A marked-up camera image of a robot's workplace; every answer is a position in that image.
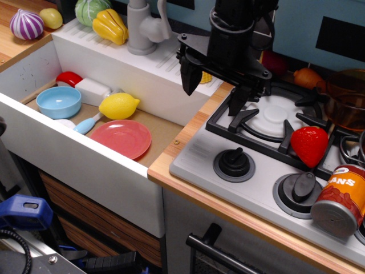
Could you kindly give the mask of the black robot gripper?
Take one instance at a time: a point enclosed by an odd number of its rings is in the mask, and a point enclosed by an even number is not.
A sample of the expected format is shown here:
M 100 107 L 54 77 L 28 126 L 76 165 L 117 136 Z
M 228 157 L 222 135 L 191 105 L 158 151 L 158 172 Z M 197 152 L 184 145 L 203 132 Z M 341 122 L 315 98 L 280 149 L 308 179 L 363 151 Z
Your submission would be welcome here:
M 272 74 L 255 59 L 250 37 L 211 33 L 210 36 L 178 35 L 182 87 L 191 96 L 207 72 L 235 86 L 230 93 L 229 116 L 236 116 L 248 101 L 252 88 L 262 92 Z

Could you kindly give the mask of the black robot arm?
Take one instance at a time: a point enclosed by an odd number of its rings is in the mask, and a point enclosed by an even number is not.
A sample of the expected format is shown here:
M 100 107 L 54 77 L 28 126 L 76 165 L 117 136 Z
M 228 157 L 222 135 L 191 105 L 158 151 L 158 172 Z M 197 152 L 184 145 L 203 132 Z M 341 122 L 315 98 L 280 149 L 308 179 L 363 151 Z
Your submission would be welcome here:
M 278 1 L 216 1 L 211 9 L 208 37 L 180 34 L 180 75 L 184 91 L 191 95 L 202 74 L 215 76 L 233 85 L 229 101 L 229 115 L 236 116 L 247 101 L 259 99 L 266 90 L 271 72 L 257 61 L 252 49 L 266 50 L 273 41 L 259 47 L 253 43 L 256 23 L 264 19 L 269 31 L 275 34 L 270 13 L 278 8 Z

